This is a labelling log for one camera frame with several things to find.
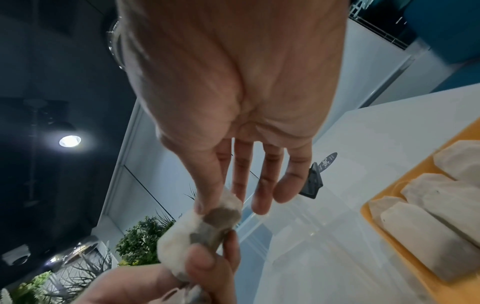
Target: hand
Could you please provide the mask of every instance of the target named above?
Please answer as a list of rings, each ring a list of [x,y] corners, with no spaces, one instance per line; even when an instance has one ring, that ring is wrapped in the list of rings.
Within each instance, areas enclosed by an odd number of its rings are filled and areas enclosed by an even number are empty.
[[[346,0],[118,0],[128,78],[207,212],[234,142],[232,192],[245,199],[253,143],[265,159],[252,209],[303,187],[312,139],[335,94]],[[284,148],[290,156],[278,181]]]
[[[201,245],[192,245],[185,268],[191,280],[209,293],[212,304],[236,304],[234,273],[239,264],[238,238],[231,231],[223,243],[223,257],[212,255]],[[159,302],[165,293],[180,285],[181,282],[162,264],[120,266],[96,279],[74,304]]]

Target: ceiling light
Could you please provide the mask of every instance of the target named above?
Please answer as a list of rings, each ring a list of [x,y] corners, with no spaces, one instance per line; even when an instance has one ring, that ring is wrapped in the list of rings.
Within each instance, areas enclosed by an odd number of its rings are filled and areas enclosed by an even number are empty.
[[[78,146],[80,141],[82,141],[82,139],[79,136],[68,135],[68,136],[65,136],[62,139],[60,139],[60,141],[58,143],[62,147],[72,148],[72,147]]]

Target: black ceiling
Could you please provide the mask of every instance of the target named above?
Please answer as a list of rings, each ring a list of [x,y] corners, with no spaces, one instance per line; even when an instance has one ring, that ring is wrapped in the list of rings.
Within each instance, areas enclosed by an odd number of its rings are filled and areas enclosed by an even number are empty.
[[[90,234],[135,95],[105,32],[114,0],[0,1],[0,287]],[[58,144],[72,132],[75,148]]]

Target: orange tray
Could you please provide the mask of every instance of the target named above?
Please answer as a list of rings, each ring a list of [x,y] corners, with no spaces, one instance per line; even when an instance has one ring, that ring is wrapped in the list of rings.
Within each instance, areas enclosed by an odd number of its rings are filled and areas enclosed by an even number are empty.
[[[458,140],[480,140],[480,118],[444,144],[439,150],[452,145]],[[377,194],[372,200],[384,196],[396,196],[405,199],[400,191],[409,181],[423,173],[440,173],[447,175],[435,166],[432,154],[387,189]],[[450,283],[441,281],[396,239],[374,223],[368,203],[362,206],[360,212],[377,233],[393,247],[408,269],[420,280],[439,304],[480,303],[480,273],[473,273]]]

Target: finger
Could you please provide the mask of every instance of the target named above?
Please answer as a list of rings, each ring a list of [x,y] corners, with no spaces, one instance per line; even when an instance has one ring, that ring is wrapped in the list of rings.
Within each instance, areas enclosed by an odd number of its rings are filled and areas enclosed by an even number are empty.
[[[204,246],[192,245],[185,269],[190,279],[207,291],[215,304],[235,304],[234,273],[229,261],[210,253]]]
[[[223,241],[223,257],[230,263],[231,270],[235,273],[240,266],[240,244],[235,230],[230,230]]]
[[[263,144],[265,158],[261,167],[260,180],[256,186],[251,209],[256,214],[266,214],[270,210],[274,197],[274,188],[280,176],[284,149],[269,144]]]
[[[231,191],[241,201],[245,201],[247,184],[249,182],[250,164],[254,151],[254,143],[246,142],[235,138],[234,144],[234,167]]]
[[[229,171],[230,161],[232,160],[232,139],[223,139],[215,148],[216,156],[220,162],[221,175],[223,177],[223,183],[227,178],[227,172]]]
[[[181,284],[162,264],[120,266],[96,279],[74,303],[147,303]]]
[[[215,208],[224,188],[222,168],[215,150],[186,151],[178,148],[166,137],[162,137],[161,142],[179,157],[195,182],[195,211],[206,214]]]
[[[290,201],[305,185],[312,163],[312,142],[287,151],[290,160],[286,173],[273,190],[273,198],[279,203]]]

